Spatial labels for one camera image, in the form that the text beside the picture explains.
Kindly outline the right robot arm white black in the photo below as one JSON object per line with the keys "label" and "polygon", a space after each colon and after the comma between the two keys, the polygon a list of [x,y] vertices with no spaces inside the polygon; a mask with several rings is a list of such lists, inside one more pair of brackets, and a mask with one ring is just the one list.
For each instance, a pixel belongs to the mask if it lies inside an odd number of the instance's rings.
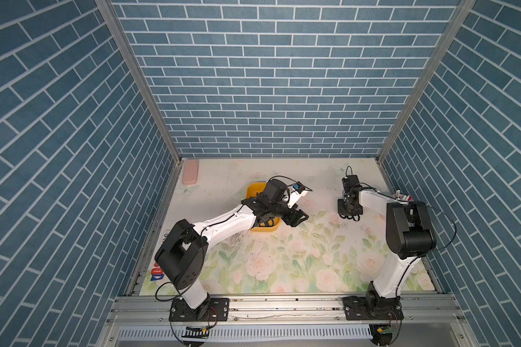
{"label": "right robot arm white black", "polygon": [[436,233],[424,202],[398,193],[387,195],[359,181],[356,175],[342,178],[343,196],[337,201],[340,218],[359,221],[369,209],[385,217],[385,237],[390,254],[369,285],[367,299],[390,302],[400,297],[412,268],[436,247]]}

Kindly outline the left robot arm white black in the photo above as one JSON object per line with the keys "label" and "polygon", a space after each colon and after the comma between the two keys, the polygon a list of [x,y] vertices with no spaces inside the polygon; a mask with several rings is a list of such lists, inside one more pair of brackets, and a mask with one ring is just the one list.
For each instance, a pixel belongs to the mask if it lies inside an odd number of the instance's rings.
{"label": "left robot arm white black", "polygon": [[227,213],[196,223],[182,219],[167,234],[154,261],[189,308],[203,309],[210,300],[199,281],[210,247],[275,218],[291,227],[308,220],[298,201],[312,189],[298,181],[286,184],[281,179],[280,175],[270,178],[261,193],[241,200]]}

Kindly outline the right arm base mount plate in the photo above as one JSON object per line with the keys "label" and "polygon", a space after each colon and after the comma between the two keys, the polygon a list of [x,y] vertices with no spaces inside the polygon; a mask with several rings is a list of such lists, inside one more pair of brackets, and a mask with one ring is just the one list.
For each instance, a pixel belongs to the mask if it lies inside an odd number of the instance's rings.
{"label": "right arm base mount plate", "polygon": [[342,300],[347,320],[403,320],[399,298],[347,296]]}

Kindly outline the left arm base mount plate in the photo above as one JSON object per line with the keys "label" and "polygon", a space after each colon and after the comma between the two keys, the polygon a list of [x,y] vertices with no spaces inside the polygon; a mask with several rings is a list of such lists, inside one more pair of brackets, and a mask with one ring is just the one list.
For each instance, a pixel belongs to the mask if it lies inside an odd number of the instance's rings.
{"label": "left arm base mount plate", "polygon": [[172,302],[170,322],[227,322],[230,299],[227,297],[208,296],[204,303],[192,309],[185,300]]}

